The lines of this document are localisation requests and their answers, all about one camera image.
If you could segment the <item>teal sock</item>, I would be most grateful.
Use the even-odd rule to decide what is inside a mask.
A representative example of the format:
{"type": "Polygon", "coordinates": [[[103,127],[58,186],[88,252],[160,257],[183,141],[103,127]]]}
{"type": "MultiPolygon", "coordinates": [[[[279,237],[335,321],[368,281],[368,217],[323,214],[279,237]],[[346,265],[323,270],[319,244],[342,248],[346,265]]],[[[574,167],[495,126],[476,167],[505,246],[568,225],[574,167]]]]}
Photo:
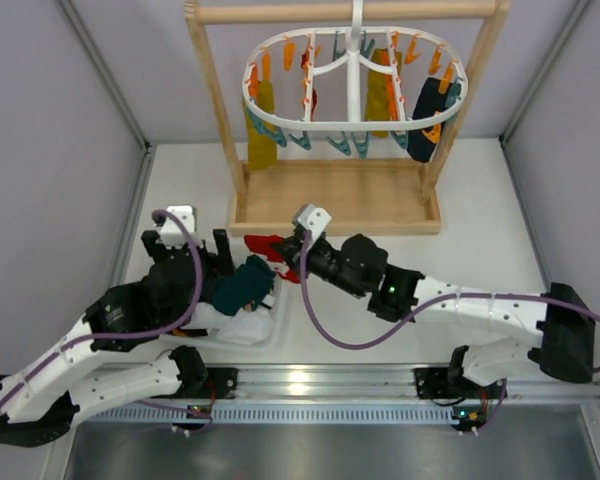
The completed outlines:
{"type": "Polygon", "coordinates": [[[273,288],[275,272],[257,255],[250,255],[229,276],[207,278],[200,301],[223,315],[234,316],[246,305],[259,305],[273,288]]]}

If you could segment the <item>white round clip hanger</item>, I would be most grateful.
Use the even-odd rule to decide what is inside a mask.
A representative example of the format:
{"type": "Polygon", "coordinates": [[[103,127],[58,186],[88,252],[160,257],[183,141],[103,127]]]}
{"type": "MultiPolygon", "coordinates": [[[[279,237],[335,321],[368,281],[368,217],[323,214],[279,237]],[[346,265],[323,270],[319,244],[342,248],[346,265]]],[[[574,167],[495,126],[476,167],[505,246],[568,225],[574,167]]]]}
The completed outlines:
{"type": "Polygon", "coordinates": [[[250,55],[243,75],[242,95],[245,106],[254,127],[261,135],[273,137],[285,130],[301,131],[341,131],[372,132],[388,131],[399,134],[421,130],[431,133],[437,126],[454,118],[461,110],[469,93],[469,80],[456,50],[441,38],[421,30],[362,25],[363,3],[352,3],[352,23],[349,27],[319,27],[291,30],[273,36],[262,42],[250,55]],[[417,60],[420,53],[415,50],[420,41],[435,46],[430,62],[429,73],[434,75],[441,68],[441,59],[448,57],[447,69],[438,79],[436,94],[444,99],[440,108],[423,116],[409,117],[406,109],[406,97],[403,95],[402,77],[398,72],[396,61],[397,46],[401,37],[410,39],[409,49],[404,61],[407,64],[417,60]],[[307,47],[312,48],[308,74],[302,77],[304,95],[301,100],[302,115],[296,119],[279,117],[263,110],[257,104],[259,86],[269,77],[269,49],[277,44],[283,45],[283,56],[293,52],[296,39],[306,39],[307,47]],[[379,65],[371,61],[376,48],[387,48],[389,65],[379,65]],[[347,118],[343,121],[317,121],[310,119],[311,88],[315,86],[317,77],[346,68],[347,118]],[[361,108],[361,73],[366,68],[391,76],[393,93],[396,98],[397,120],[367,122],[362,118],[361,108]]]}

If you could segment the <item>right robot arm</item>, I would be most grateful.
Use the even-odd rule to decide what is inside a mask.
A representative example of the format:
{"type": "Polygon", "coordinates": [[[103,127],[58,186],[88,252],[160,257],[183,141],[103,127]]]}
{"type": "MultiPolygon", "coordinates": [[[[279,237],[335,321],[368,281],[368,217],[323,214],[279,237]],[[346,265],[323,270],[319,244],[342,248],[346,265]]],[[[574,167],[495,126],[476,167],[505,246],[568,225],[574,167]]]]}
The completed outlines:
{"type": "Polygon", "coordinates": [[[494,342],[453,350],[451,384],[487,387],[533,370],[571,384],[593,379],[595,321],[568,284],[553,283],[539,294],[467,289],[390,264],[387,251],[362,234],[339,249],[325,238],[307,243],[301,233],[271,248],[300,282],[314,275],[366,299],[368,312],[395,326],[429,322],[496,335],[494,342]]]}

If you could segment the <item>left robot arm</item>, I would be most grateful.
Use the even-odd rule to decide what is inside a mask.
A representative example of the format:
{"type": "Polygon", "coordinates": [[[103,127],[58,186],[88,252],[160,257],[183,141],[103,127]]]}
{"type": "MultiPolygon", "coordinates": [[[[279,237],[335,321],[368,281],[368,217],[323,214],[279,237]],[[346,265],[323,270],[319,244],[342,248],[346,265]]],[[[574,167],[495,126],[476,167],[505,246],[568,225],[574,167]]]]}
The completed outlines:
{"type": "Polygon", "coordinates": [[[107,290],[38,360],[0,375],[0,444],[35,448],[105,410],[146,398],[196,398],[212,388],[215,372],[184,344],[140,367],[96,372],[182,325],[204,272],[205,251],[193,234],[176,245],[149,230],[142,241],[154,262],[147,275],[107,290]]]}

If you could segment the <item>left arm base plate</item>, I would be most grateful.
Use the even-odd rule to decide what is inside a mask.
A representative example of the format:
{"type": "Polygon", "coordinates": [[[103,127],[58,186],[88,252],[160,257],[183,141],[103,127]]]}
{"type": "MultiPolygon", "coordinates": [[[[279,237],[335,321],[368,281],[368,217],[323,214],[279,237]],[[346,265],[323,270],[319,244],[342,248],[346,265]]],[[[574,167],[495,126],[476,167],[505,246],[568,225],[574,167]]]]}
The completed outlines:
{"type": "Polygon", "coordinates": [[[206,375],[196,373],[191,379],[182,382],[179,389],[168,395],[157,395],[160,399],[232,399],[238,386],[237,368],[211,367],[206,375]]]}

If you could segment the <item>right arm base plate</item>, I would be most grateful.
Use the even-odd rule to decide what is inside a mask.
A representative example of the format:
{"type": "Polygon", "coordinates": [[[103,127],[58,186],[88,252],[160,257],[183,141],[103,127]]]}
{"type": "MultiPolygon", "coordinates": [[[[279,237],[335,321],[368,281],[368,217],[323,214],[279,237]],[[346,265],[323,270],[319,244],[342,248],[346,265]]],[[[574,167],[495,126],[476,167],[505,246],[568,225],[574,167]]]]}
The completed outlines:
{"type": "Polygon", "coordinates": [[[474,400],[497,399],[503,390],[501,381],[481,386],[447,367],[421,367],[413,370],[419,399],[474,400]]]}

